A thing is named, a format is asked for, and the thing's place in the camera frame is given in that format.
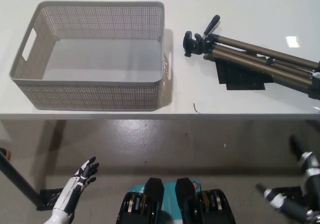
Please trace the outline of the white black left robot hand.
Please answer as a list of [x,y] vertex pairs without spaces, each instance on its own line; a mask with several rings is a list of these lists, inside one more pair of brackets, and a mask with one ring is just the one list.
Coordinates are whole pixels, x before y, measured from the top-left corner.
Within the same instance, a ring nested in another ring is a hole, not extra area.
[[97,179],[94,175],[98,171],[99,163],[95,163],[95,161],[96,157],[91,157],[68,180],[60,193],[53,210],[63,211],[67,215],[75,212],[84,189]]

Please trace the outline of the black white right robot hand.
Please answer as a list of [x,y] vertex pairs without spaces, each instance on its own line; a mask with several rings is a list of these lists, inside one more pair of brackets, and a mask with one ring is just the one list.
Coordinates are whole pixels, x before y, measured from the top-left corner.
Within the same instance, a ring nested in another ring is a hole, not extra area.
[[263,198],[278,212],[301,224],[320,222],[320,162],[315,154],[303,147],[295,135],[289,137],[289,146],[297,164],[305,175],[306,205],[303,206],[277,189],[256,184]]

